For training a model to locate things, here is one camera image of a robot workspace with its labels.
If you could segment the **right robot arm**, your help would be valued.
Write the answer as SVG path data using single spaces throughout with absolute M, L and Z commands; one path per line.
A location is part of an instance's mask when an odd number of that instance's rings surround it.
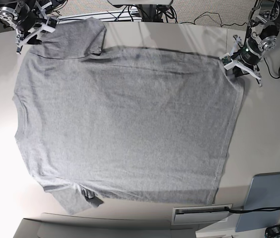
M 0 20 L 16 32 L 17 53 L 24 45 L 39 45 L 41 32 L 54 32 L 58 19 L 52 12 L 63 0 L 0 0 Z

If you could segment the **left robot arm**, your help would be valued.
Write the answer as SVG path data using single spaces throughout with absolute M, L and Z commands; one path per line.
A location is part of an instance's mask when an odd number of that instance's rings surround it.
M 232 50 L 219 59 L 235 77 L 249 74 L 261 87 L 258 64 L 275 48 L 279 32 L 280 0 L 257 0 L 249 13 L 245 38 L 234 35 Z

